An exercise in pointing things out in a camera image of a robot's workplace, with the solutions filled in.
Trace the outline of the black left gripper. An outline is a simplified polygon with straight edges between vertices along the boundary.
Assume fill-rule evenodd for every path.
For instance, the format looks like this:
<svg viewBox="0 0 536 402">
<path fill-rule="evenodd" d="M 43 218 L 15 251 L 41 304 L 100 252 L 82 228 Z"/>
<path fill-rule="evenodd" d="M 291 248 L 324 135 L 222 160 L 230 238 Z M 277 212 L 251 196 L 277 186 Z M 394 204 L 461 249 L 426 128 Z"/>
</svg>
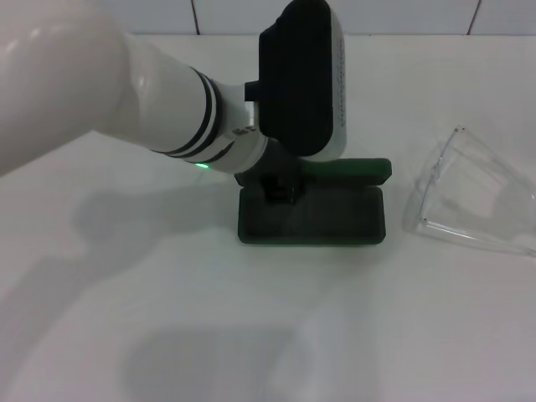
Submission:
<svg viewBox="0 0 536 402">
<path fill-rule="evenodd" d="M 234 177 L 239 185 L 261 185 L 268 204 L 295 204 L 302 195 L 298 159 L 277 140 L 269 140 L 253 167 Z"/>
</svg>

